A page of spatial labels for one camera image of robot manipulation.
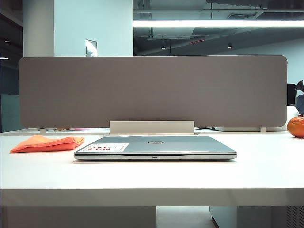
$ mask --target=orange cloth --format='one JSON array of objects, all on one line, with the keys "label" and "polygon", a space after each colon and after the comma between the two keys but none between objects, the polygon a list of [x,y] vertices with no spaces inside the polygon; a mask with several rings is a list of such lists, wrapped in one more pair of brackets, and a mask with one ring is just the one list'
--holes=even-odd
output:
[{"label": "orange cloth", "polygon": [[13,149],[11,153],[21,152],[43,152],[43,151],[66,151],[83,144],[84,137],[65,137],[61,139],[49,139],[42,135],[34,135],[22,141]]}]

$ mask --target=fluorescent light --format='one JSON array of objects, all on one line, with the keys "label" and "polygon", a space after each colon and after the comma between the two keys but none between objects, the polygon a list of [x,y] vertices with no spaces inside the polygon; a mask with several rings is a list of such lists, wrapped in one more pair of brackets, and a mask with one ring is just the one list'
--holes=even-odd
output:
[{"label": "fluorescent light", "polygon": [[304,27],[304,20],[134,20],[133,27]]}]

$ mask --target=silver laptop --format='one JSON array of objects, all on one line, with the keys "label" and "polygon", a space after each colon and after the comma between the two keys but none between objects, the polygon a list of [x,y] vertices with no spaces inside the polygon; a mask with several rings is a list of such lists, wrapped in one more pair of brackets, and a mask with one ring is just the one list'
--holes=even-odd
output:
[{"label": "silver laptop", "polygon": [[237,153],[208,136],[107,136],[75,152],[80,160],[228,160]]}]

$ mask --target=floor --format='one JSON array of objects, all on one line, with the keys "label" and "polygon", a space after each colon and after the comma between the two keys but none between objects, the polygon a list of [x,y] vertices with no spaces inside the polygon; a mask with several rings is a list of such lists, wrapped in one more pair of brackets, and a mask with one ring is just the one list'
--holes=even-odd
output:
[{"label": "floor", "polygon": [[157,228],[216,228],[209,207],[157,207]]}]

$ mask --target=white label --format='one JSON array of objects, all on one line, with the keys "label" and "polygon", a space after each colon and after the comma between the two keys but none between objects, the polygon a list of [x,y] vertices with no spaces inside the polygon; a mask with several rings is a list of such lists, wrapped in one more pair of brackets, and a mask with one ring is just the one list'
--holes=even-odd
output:
[{"label": "white label", "polygon": [[80,152],[107,152],[107,151],[116,151],[121,152],[124,151],[125,148],[128,146],[128,143],[94,143],[88,145],[87,147],[80,150]]}]

